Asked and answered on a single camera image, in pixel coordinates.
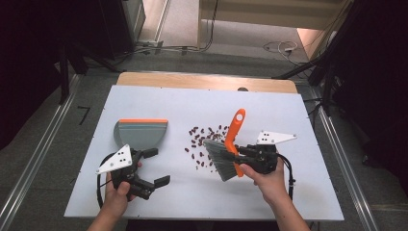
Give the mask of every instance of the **gray floor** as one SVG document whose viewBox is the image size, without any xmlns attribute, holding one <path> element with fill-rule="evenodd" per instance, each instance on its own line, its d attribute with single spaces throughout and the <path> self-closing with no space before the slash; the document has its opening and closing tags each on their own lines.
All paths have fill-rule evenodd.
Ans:
<svg viewBox="0 0 408 231">
<path fill-rule="evenodd" d="M 119 67 L 128 71 L 214 73 L 267 78 L 282 74 L 292 69 L 293 65 L 286 61 L 272 62 L 267 59 L 202 53 L 181 56 L 174 52 L 163 52 L 156 56 L 134 55 Z M 89 226 L 91 219 L 64 218 L 64 210 L 110 87 L 115 84 L 117 77 L 117 73 L 109 72 L 103 67 L 93 68 L 87 76 L 81 77 L 72 104 L 37 176 L 15 214 L 10 230 L 85 230 Z M 297 82 L 297 89 L 303 98 L 312 98 L 310 87 L 297 76 L 293 79 Z M 0 151 L 2 204 L 56 112 L 59 97 L 60 92 L 56 90 L 27 121 L 13 142 Z M 82 125 L 79 123 L 85 112 L 79 109 L 79 106 L 90 107 L 89 114 Z M 308 111 L 311 111 L 315 105 L 305 103 L 305 106 Z M 406 195 L 391 173 L 383 168 L 366 167 L 361 164 L 364 153 L 353 129 L 346 119 L 340 117 L 335 108 L 333 108 L 332 118 L 369 205 L 407 204 Z M 345 221 L 322 222 L 320 229 L 364 230 L 319 117 L 316 122 L 316 136 L 345 218 Z M 378 206 L 375 208 L 379 208 L 373 210 L 373 214 L 380 230 L 406 230 L 408 226 L 406 210 L 387 210 Z M 125 220 L 121 222 L 116 230 L 123 230 L 125 222 Z"/>
</svg>

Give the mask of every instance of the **white tabletop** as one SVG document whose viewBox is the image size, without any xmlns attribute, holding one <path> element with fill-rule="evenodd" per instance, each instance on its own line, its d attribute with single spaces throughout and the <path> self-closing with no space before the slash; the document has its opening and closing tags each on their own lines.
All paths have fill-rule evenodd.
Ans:
<svg viewBox="0 0 408 231">
<path fill-rule="evenodd" d="M 97 215 L 95 172 L 108 154 L 120 148 L 114 140 L 114 127 L 119 119 L 166 118 L 168 126 L 158 146 L 159 155 L 141 160 L 143 167 L 138 174 L 149 182 L 170 175 L 170 183 L 154 191 L 149 200 L 136 198 L 130 202 L 125 217 L 274 219 L 251 179 L 244 176 L 222 182 L 214 166 L 208 165 L 205 148 L 191 148 L 191 128 L 227 126 L 239 108 L 246 109 L 246 118 L 235 144 L 255 144 L 262 130 L 297 135 L 296 140 L 276 146 L 292 163 L 296 180 L 293 203 L 299 213 L 307 220 L 343 220 L 299 94 L 126 86 L 111 89 L 64 215 L 79 218 Z M 205 162 L 204 167 L 197 164 L 197 158 Z"/>
</svg>

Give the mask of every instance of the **hand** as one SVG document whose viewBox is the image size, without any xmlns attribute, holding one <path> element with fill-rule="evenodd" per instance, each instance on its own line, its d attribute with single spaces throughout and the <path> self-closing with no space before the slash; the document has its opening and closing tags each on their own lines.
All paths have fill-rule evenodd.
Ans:
<svg viewBox="0 0 408 231">
<path fill-rule="evenodd" d="M 105 202 L 88 230 L 112 230 L 127 209 L 130 184 L 121 182 L 116 190 L 110 172 L 106 174 L 106 182 Z"/>
<path fill-rule="evenodd" d="M 259 187 L 264 200 L 270 206 L 282 196 L 289 197 L 285 188 L 284 163 L 281 158 L 278 158 L 276 170 L 269 174 L 258 173 L 245 164 L 240 165 L 240 168 L 246 176 L 254 180 L 254 185 Z"/>
</svg>

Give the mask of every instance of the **orange brush handle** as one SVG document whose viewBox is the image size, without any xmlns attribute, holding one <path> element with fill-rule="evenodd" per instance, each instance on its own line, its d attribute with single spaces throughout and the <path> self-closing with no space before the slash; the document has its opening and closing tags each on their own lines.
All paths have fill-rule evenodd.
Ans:
<svg viewBox="0 0 408 231">
<path fill-rule="evenodd" d="M 234 145 L 234 139 L 237 136 L 238 132 L 241 129 L 243 119 L 245 118 L 245 109 L 239 109 L 236 113 L 234 118 L 231 121 L 231 125 L 228 129 L 227 136 L 225 138 L 225 148 L 227 151 L 234 153 L 236 156 L 238 156 L 238 151 L 237 148 Z M 243 172 L 241 171 L 240 167 L 238 164 L 234 163 L 235 170 L 237 171 L 237 175 L 239 177 L 243 176 Z"/>
</svg>

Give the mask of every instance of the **black cable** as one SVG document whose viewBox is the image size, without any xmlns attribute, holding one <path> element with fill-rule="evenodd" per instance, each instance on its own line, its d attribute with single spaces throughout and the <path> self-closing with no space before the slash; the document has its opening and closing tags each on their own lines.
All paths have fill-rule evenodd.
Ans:
<svg viewBox="0 0 408 231">
<path fill-rule="evenodd" d="M 278 157 L 280 157 L 283 160 L 283 163 L 285 164 L 285 166 L 288 168 L 289 170 L 289 191 L 288 191 L 288 195 L 291 198 L 291 200 L 293 200 L 293 187 L 294 187 L 294 182 L 296 180 L 293 179 L 293 172 L 292 172 L 292 165 L 291 162 L 283 155 L 276 153 L 278 155 Z"/>
<path fill-rule="evenodd" d="M 213 12 L 213 18 L 211 22 L 211 34 L 210 34 L 210 40 L 207 42 L 206 46 L 204 48 L 198 48 L 197 46 L 162 46 L 162 47 L 152 47 L 152 46 L 146 46 L 143 48 L 140 48 L 138 50 L 135 50 L 134 52 L 127 54 L 135 54 L 143 51 L 149 51 L 149 50 L 163 50 L 163 49 L 172 49 L 176 51 L 191 51 L 191 52 L 204 52 L 207 51 L 211 45 L 213 44 L 213 39 L 214 39 L 214 24 L 216 21 L 216 16 L 217 16 L 217 8 L 218 8 L 218 0 L 216 0 L 216 5 L 214 7 L 214 12 Z"/>
<path fill-rule="evenodd" d="M 103 159 L 100 167 L 105 164 L 106 161 L 109 160 L 109 158 L 111 158 L 114 155 L 114 153 L 109 154 L 107 157 L 105 157 L 105 159 Z M 102 199 L 102 194 L 101 194 L 101 174 L 98 174 L 98 176 L 96 177 L 96 197 L 98 199 L 98 204 L 99 204 L 99 208 L 102 209 L 103 206 L 103 199 Z"/>
</svg>

